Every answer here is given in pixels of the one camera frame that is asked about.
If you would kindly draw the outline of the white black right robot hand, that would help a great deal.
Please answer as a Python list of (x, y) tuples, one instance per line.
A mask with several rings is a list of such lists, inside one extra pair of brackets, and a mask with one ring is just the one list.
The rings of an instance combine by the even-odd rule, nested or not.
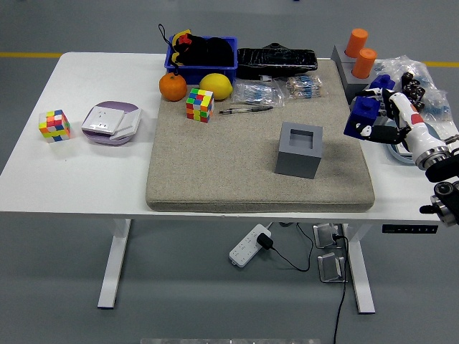
[(395, 128), (384, 129), (382, 126), (363, 125), (354, 121), (352, 125), (364, 140), (378, 143), (404, 143), (414, 161), (430, 150), (435, 152), (447, 150), (443, 141), (430, 135), (422, 116), (403, 93), (384, 88), (371, 88), (362, 90), (357, 95), (382, 100), (387, 117), (397, 125)]

